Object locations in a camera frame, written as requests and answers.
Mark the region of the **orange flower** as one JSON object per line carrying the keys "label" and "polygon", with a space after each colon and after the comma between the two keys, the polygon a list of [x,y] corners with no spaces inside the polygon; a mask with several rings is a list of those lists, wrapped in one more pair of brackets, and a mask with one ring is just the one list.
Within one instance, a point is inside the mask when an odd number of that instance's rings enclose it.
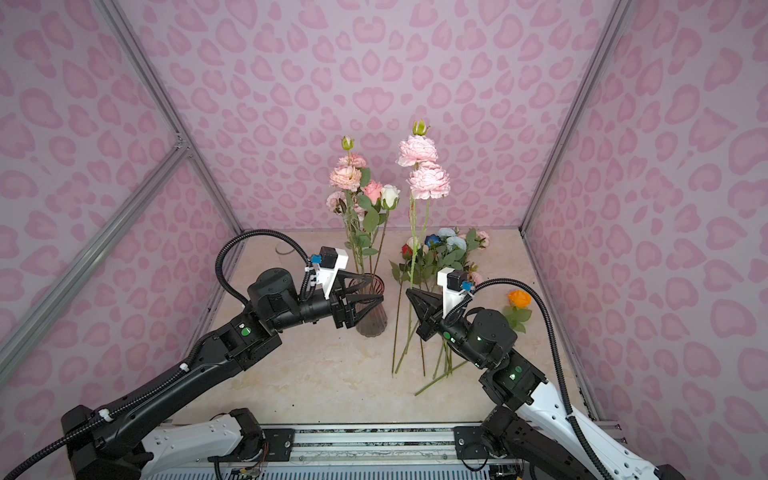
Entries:
{"label": "orange flower", "polygon": [[514,290],[508,293],[507,298],[508,305],[503,309],[502,314],[515,332],[526,333],[526,324],[532,316],[531,295],[523,290]]}

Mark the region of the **pink rose bud spray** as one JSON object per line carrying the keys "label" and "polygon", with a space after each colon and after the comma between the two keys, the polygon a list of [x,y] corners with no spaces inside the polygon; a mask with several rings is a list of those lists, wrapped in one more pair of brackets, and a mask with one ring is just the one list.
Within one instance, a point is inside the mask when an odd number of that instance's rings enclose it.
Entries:
{"label": "pink rose bud spray", "polygon": [[342,137],[343,155],[331,171],[329,182],[334,191],[346,192],[348,210],[340,216],[347,236],[345,245],[352,253],[355,270],[364,273],[365,258],[372,255],[374,230],[372,224],[366,222],[366,216],[373,211],[374,204],[362,192],[371,181],[371,174],[365,158],[353,152],[354,145],[352,138]]}

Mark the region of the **light blue flower spray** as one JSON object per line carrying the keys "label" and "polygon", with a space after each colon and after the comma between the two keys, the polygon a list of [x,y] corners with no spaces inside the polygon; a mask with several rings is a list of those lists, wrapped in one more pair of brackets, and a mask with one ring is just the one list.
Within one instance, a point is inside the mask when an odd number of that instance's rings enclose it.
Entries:
{"label": "light blue flower spray", "polygon": [[440,243],[445,247],[447,252],[453,251],[467,251],[467,242],[455,228],[441,228],[438,230],[437,235],[440,239]]}

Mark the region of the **aluminium diagonal frame bar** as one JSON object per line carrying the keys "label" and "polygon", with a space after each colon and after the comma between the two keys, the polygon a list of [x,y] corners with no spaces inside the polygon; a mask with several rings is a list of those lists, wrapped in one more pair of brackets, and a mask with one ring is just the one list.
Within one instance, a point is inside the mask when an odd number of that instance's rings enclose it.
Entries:
{"label": "aluminium diagonal frame bar", "polygon": [[177,144],[161,164],[116,210],[78,253],[59,279],[42,295],[1,345],[1,384],[6,385],[42,341],[63,309],[81,292],[96,270],[151,205],[176,170],[186,160],[188,144]]}

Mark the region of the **pile of green flower stems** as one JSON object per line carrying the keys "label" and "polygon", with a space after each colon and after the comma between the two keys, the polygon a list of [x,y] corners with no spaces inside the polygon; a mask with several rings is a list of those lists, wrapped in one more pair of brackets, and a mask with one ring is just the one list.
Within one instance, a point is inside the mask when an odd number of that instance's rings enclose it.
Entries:
{"label": "pile of green flower stems", "polygon": [[401,353],[393,354],[391,372],[400,370],[414,338],[419,339],[420,348],[434,336],[442,338],[431,381],[422,391],[458,369],[450,334],[441,329],[441,323],[470,287],[482,282],[470,254],[488,246],[489,235],[484,231],[441,228],[420,243],[409,238],[401,248],[402,261],[391,264],[392,276],[400,287],[398,299],[410,304],[406,343]]}

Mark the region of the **aluminium frame corner post left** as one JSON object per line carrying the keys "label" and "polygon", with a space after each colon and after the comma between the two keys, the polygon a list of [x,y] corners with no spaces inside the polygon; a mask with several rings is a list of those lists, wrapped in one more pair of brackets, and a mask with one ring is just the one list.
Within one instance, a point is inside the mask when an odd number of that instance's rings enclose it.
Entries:
{"label": "aluminium frame corner post left", "polygon": [[160,75],[147,56],[135,29],[128,21],[119,2],[96,0],[93,1],[93,4],[111,29],[117,43],[132,64],[162,118],[174,133],[179,146],[187,152],[192,167],[211,196],[214,205],[218,208],[231,230],[241,233],[243,231],[242,224],[237,219],[223,190],[214,179],[211,169],[206,165],[203,155],[193,141],[191,133],[174,104],[168,89],[164,86]]}

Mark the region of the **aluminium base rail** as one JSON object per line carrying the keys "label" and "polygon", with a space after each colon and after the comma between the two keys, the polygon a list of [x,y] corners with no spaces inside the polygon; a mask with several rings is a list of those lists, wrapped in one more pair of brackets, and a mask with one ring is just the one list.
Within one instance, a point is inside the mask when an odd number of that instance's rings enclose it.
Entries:
{"label": "aluminium base rail", "polygon": [[148,479],[197,463],[468,461],[519,459],[554,477],[598,475],[566,424],[535,427],[513,415],[483,423],[266,425],[247,412],[189,425],[163,424],[141,443]]}

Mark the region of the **pink rose stem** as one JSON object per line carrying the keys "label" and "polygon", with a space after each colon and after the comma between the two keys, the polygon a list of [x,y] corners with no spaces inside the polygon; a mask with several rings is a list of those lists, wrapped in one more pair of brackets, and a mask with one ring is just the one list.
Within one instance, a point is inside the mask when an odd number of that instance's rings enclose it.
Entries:
{"label": "pink rose stem", "polygon": [[375,180],[371,180],[365,187],[362,188],[362,192],[370,200],[372,204],[376,204],[381,197],[383,185]]}

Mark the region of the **red rose stem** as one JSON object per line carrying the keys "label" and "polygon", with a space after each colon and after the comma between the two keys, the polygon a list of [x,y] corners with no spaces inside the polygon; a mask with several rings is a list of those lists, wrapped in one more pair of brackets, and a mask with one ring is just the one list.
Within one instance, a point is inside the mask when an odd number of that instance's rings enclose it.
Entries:
{"label": "red rose stem", "polygon": [[396,297],[396,309],[395,309],[395,325],[394,325],[394,337],[392,348],[392,360],[391,360],[391,373],[395,374],[396,356],[399,340],[399,323],[400,323],[400,309],[402,305],[403,286],[408,274],[408,267],[410,266],[413,258],[413,250],[408,242],[401,247],[402,261],[395,263],[391,261],[391,270],[393,279],[397,282],[397,297]]}

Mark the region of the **pink peony flower spray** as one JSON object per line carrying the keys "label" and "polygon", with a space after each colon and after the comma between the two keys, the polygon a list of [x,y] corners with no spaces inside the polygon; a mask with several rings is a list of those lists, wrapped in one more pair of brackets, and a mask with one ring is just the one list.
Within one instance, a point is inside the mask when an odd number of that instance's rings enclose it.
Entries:
{"label": "pink peony flower spray", "polygon": [[408,137],[399,144],[397,164],[408,171],[409,190],[408,220],[411,232],[411,255],[408,283],[417,287],[423,283],[422,274],[416,273],[419,261],[425,256],[424,241],[433,200],[447,197],[450,193],[450,176],[439,163],[435,142],[428,136],[430,126],[424,119],[416,120]]}

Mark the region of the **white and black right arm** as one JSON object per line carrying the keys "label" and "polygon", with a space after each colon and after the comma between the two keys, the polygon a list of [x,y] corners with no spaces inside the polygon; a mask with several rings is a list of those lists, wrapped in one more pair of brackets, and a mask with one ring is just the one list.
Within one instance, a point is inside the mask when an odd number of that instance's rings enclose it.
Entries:
{"label": "white and black right arm", "polygon": [[516,351],[516,332],[494,309],[470,308],[421,289],[406,292],[423,340],[441,336],[458,356],[481,370],[495,407],[482,423],[481,444],[491,456],[523,460],[553,479],[680,479],[669,464],[654,465],[575,410],[546,375]]}

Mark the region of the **pink ribbed glass vase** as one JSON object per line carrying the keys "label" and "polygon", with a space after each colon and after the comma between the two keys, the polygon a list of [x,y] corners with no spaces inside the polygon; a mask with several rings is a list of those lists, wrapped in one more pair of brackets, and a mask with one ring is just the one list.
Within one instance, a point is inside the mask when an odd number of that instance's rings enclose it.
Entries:
{"label": "pink ribbed glass vase", "polygon": [[[371,274],[371,277],[371,282],[362,287],[359,290],[359,293],[383,296],[385,292],[384,281],[378,275]],[[380,302],[377,305],[371,307],[364,316],[360,315],[360,313],[370,305],[371,303],[357,305],[357,315],[359,322],[355,328],[360,335],[366,338],[374,338],[380,336],[384,333],[388,324],[388,318],[383,302]]]}

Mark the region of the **pink peony stem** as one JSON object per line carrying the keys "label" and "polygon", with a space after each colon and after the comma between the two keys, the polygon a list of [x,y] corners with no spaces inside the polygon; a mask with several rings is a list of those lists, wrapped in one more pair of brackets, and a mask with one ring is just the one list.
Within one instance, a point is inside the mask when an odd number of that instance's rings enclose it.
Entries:
{"label": "pink peony stem", "polygon": [[331,193],[326,199],[326,206],[331,213],[343,216],[348,210],[346,192],[338,190]]}

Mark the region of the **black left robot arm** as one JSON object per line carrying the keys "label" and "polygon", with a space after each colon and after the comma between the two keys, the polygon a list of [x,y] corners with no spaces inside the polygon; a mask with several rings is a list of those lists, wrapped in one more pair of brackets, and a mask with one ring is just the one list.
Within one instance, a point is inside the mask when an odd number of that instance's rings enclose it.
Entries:
{"label": "black left robot arm", "polygon": [[243,312],[201,337],[178,365],[97,410],[78,406],[67,412],[62,427],[74,476],[147,479],[195,460],[262,459],[266,437],[247,408],[198,424],[165,422],[276,350],[283,331],[326,318],[353,328],[383,301],[368,275],[322,273],[330,282],[301,298],[287,270],[264,271],[249,286]]}

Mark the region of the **white rose stem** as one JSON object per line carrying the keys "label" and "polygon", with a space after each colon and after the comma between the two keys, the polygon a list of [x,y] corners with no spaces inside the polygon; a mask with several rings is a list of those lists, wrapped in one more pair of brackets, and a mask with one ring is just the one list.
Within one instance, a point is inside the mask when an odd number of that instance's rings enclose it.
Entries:
{"label": "white rose stem", "polygon": [[377,273],[381,254],[383,253],[383,244],[386,237],[387,227],[389,218],[391,216],[391,213],[397,208],[399,204],[399,198],[400,198],[400,190],[391,184],[386,184],[381,189],[380,194],[380,216],[382,217],[382,220],[380,221],[380,227],[381,227],[381,235],[379,238],[379,245],[378,245],[378,253],[375,256],[375,262],[373,266],[372,272],[374,274]]}

